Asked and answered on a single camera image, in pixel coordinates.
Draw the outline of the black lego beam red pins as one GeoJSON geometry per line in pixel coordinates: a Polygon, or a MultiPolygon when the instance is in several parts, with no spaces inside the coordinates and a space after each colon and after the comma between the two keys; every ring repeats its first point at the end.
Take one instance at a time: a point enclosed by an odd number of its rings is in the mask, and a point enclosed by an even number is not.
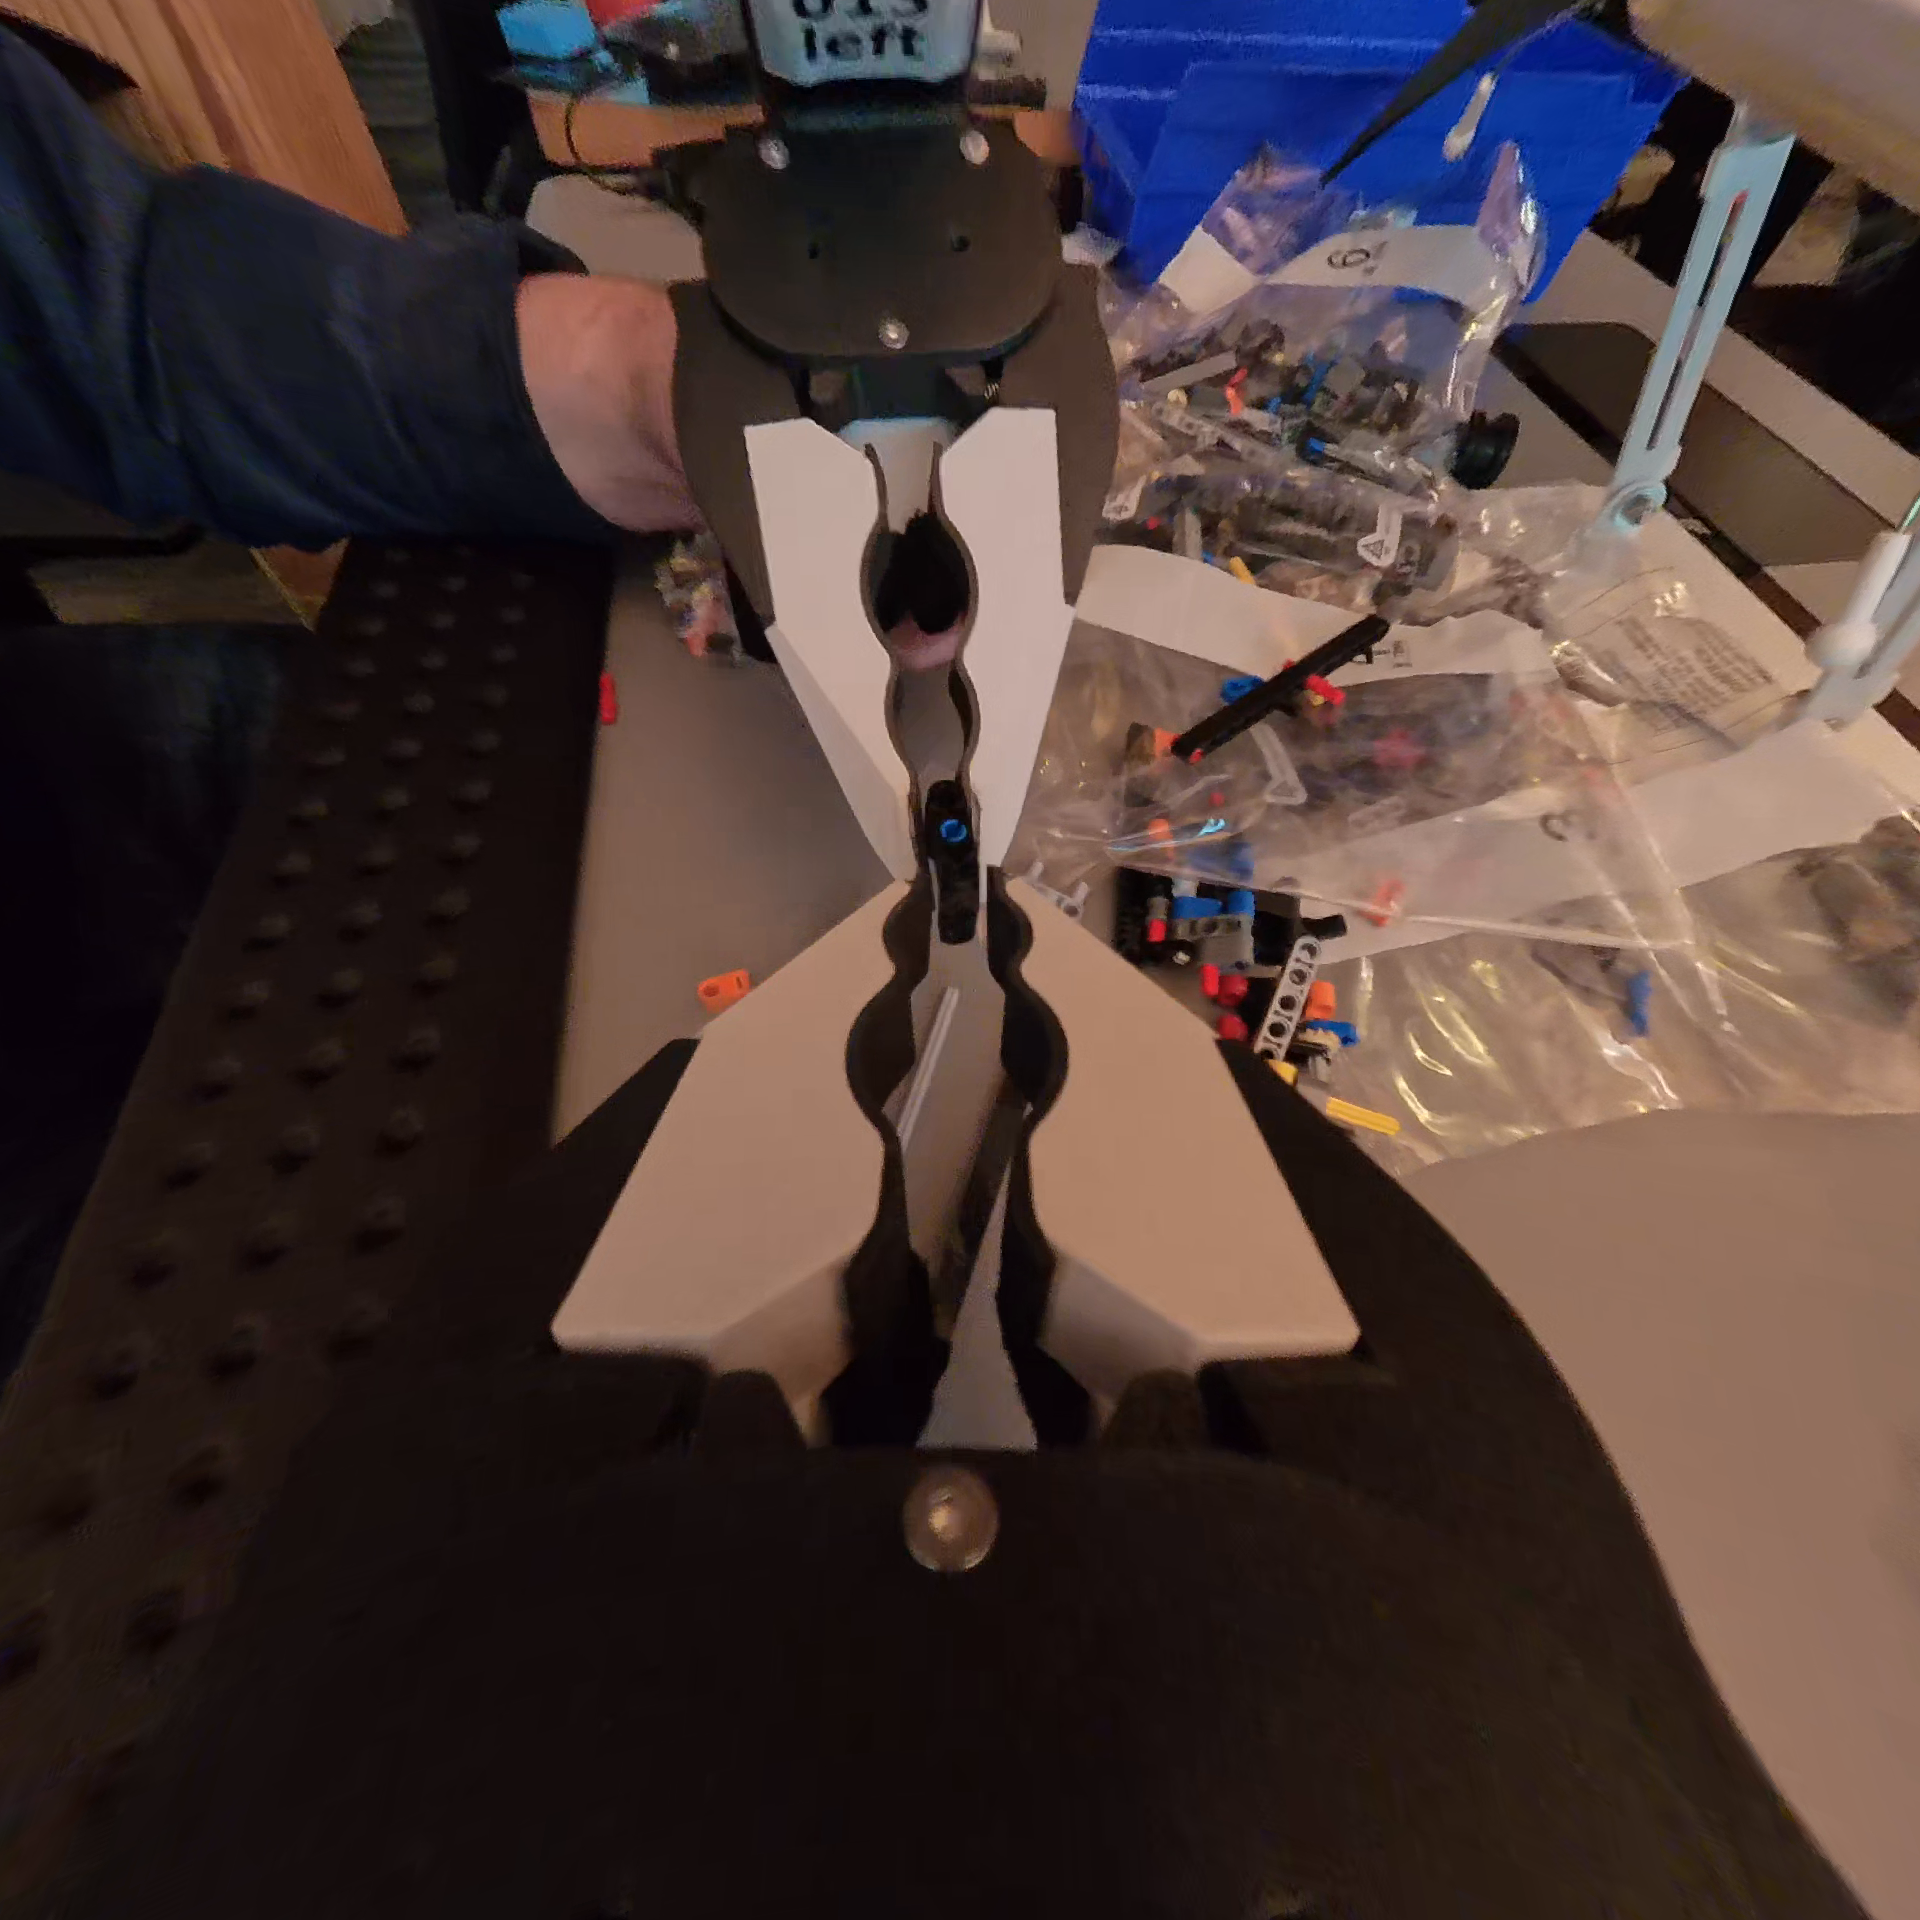
{"type": "Polygon", "coordinates": [[[1329,641],[1309,650],[1305,658],[1286,663],[1270,680],[1254,685],[1236,699],[1177,735],[1168,744],[1166,758],[1198,765],[1262,725],[1262,721],[1276,713],[1288,713],[1305,694],[1327,689],[1329,677],[1340,669],[1369,655],[1389,633],[1389,627],[1391,622],[1384,615],[1358,618],[1329,641]]]}

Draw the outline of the person's left hand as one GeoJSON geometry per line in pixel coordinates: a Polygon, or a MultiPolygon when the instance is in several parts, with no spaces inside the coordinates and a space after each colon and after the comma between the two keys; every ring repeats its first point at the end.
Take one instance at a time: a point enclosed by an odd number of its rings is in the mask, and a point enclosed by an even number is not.
{"type": "Polygon", "coordinates": [[[517,291],[521,379],[558,470],[630,535],[702,523],[675,425],[679,327],[647,279],[544,272],[517,291]]]}

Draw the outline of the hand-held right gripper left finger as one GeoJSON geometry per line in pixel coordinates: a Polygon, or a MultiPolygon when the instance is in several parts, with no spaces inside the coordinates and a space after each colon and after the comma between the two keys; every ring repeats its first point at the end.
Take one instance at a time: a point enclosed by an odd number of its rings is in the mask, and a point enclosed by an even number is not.
{"type": "Polygon", "coordinates": [[[920,1261],[884,1105],[916,1058],[920,890],[710,1019],[550,1323],[568,1353],[764,1374],[837,1442],[920,1429],[920,1261]]]}

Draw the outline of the black office chair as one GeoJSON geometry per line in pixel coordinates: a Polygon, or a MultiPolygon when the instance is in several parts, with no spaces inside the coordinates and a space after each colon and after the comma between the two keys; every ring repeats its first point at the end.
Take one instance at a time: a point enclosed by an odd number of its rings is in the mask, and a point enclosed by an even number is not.
{"type": "Polygon", "coordinates": [[[541,158],[497,2],[408,2],[456,211],[518,215],[541,158]]]}

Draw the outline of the large bag dark lego pieces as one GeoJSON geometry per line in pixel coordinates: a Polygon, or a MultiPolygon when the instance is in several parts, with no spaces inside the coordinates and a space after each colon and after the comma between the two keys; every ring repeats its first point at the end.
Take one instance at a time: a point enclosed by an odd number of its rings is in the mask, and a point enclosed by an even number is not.
{"type": "Polygon", "coordinates": [[[1520,152],[1475,183],[1449,225],[1262,150],[1151,283],[1103,288],[1103,542],[1355,611],[1437,609],[1467,576],[1454,435],[1486,413],[1481,375],[1545,258],[1520,152]]]}

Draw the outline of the pile of clear plastic bags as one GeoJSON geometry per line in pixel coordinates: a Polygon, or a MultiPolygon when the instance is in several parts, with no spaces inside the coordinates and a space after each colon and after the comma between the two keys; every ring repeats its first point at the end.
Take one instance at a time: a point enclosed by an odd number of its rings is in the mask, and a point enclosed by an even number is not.
{"type": "Polygon", "coordinates": [[[1596,488],[1467,497],[1437,609],[1095,550],[1016,855],[1340,915],[1332,1091],[1404,1167],[1647,1113],[1915,1115],[1915,746],[1785,722],[1801,633],[1596,488]],[[1389,633],[1221,752],[1168,744],[1358,618],[1389,633]]]}

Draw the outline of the person's left forearm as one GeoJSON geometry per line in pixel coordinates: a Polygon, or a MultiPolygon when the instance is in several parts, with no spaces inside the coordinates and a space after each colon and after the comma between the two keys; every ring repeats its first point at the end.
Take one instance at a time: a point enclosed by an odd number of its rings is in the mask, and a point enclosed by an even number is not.
{"type": "Polygon", "coordinates": [[[576,256],[456,217],[404,238],[132,157],[3,32],[3,467],[239,544],[603,544],[521,370],[517,295],[576,256]]]}

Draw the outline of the dark perforated board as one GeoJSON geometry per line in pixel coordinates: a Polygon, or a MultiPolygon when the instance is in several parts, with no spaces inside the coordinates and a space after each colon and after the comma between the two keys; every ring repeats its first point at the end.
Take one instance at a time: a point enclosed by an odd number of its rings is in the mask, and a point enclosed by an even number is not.
{"type": "Polygon", "coordinates": [[[4,1394],[4,1915],[57,1911],[291,1456],[552,1113],[616,566],[351,544],[4,1394]]]}

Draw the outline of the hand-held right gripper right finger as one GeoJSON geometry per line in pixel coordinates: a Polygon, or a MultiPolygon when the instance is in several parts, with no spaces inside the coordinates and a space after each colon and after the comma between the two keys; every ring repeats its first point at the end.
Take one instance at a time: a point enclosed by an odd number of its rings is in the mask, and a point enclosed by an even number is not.
{"type": "Polygon", "coordinates": [[[1083,1446],[1151,1377],[1351,1361],[1360,1323],[1257,1115],[1281,1082],[1003,871],[992,984],[1019,1109],[993,1306],[1037,1446],[1083,1446]]]}

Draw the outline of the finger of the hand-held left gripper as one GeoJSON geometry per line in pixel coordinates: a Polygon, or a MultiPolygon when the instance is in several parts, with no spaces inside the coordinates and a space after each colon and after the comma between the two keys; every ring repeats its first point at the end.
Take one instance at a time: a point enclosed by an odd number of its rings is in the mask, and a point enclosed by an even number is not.
{"type": "Polygon", "coordinates": [[[808,733],[883,869],[918,871],[907,769],[892,718],[896,663],[872,621],[869,568],[889,530],[872,456],[821,423],[742,433],[765,583],[767,639],[808,733]]]}
{"type": "Polygon", "coordinates": [[[953,670],[964,710],[963,786],[981,865],[1016,837],[1072,609],[1064,598],[1059,429],[1044,407],[993,407],[940,457],[936,510],[971,583],[953,670]]]}

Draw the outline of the blue plastic bin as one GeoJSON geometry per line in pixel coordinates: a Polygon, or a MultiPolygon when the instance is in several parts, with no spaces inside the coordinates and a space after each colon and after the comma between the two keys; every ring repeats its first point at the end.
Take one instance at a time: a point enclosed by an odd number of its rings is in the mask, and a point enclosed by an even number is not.
{"type": "MultiPolygon", "coordinates": [[[[1088,225],[1156,278],[1248,158],[1273,150],[1327,170],[1475,13],[1099,5],[1072,101],[1088,225]]],[[[1547,5],[1533,35],[1477,53],[1336,183],[1365,207],[1420,202],[1464,225],[1475,175],[1513,144],[1542,214],[1540,295],[1681,86],[1616,7],[1547,5]]]]}

